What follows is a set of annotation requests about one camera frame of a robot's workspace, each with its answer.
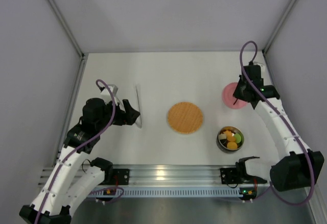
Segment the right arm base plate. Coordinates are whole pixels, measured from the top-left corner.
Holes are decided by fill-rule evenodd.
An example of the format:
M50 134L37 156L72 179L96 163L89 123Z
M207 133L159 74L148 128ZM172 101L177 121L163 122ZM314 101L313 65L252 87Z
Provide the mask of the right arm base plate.
M237 168L220 168L221 182L225 185L248 183L245 174Z

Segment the black sandwich cookie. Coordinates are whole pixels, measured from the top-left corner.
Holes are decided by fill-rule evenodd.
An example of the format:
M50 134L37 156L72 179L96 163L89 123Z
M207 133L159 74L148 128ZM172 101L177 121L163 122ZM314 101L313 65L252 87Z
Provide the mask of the black sandwich cookie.
M218 139L219 139L220 141L226 141L226 140L227 140L227 137L226 137L225 134L219 134L219 135L218 135Z

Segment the green sandwich cookie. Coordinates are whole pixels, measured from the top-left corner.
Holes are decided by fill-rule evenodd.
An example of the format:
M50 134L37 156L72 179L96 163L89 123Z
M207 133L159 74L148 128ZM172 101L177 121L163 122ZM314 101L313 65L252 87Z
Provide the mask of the green sandwich cookie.
M238 133L234 134L235 143L239 144L242 142L242 136Z

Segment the steel lunch box bowl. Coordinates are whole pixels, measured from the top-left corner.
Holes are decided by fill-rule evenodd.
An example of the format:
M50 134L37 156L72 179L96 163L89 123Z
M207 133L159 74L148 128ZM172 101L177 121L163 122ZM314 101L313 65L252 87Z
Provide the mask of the steel lunch box bowl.
M238 134L240 134L240 135L242 136L242 142L238 144L238 149L237 149L237 150L229 150L229 149L227 148L227 143L228 143L228 141L227 141L227 140L226 140L226 141L220 141L220 140L218 139L218 135L219 135L219 134L223 134L223 132L224 132L225 130L230 130L230 131L232 132L232 135L233 135L233 136L234 136L234 134L236 134L236 133L238 133ZM242 146L243 146L243 144L244 144L244 135L243 135L243 133L242 133L238 128L233 127L233 126L226 126L226 127L223 127L223 128L218 132L217 137L216 137L216 144L217 144L218 148L219 148L221 151L226 152L226 153L234 153L234 152L236 152L236 151L238 151L238 150L240 150L240 149L242 148Z

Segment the flower shaped yellow cookie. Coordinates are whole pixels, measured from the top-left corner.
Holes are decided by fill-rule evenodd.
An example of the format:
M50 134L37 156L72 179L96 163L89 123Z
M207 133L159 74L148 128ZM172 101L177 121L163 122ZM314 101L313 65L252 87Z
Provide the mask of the flower shaped yellow cookie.
M232 132L230 130L225 130L223 132L226 136L232 136Z

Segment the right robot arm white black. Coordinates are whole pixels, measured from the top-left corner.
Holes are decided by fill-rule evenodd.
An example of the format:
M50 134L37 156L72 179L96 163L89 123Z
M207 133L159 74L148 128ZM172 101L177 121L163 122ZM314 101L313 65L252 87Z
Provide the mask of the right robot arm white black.
M244 66L233 96L252 105L278 152L276 161L257 156L241 159L245 174L270 181L280 192L315 185L324 157L320 151L312 151L300 138L284 111L276 88L264 85L259 65Z

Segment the steel tweezers tongs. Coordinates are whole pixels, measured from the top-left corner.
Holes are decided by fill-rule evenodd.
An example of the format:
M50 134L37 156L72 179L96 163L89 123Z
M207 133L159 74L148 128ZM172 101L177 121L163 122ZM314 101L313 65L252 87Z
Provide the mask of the steel tweezers tongs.
M135 94L136 94L136 100L137 100L137 106L138 111L140 113L140 116L136 120L136 125L139 129L143 127L143 119L142 119L142 105L141 105L141 86L140 84L135 85Z

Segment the pink round lid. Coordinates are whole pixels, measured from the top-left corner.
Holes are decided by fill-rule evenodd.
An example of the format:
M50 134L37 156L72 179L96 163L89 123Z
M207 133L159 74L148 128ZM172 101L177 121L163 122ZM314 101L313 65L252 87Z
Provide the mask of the pink round lid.
M247 103L233 96L236 87L236 82L226 85L222 91L222 100L231 109L242 109L247 106Z

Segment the yellow round cracker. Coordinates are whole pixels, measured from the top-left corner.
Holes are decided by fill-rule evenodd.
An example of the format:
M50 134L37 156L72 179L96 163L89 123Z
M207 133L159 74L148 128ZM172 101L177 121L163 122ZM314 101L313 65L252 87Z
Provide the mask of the yellow round cracker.
M237 150L238 149L238 144L235 142L228 142L227 143L227 148L229 150Z

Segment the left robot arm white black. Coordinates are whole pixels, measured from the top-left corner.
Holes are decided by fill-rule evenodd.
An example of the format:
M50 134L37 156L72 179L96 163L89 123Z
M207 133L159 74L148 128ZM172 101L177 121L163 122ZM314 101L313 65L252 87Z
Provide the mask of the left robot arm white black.
M73 182L100 135L110 126L132 126L140 116L128 100L123 108L119 102L91 98L86 101L79 122L67 133L60 157L39 195L29 205L22 206L20 217L26 223L70 223L75 211L100 184L109 184L113 164L94 158L86 173Z

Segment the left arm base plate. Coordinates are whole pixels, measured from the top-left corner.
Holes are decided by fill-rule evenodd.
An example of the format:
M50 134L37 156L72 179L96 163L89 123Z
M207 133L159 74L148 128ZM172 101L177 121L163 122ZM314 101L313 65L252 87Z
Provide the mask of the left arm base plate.
M105 173L105 179L101 185L129 185L130 169L128 168L113 168Z

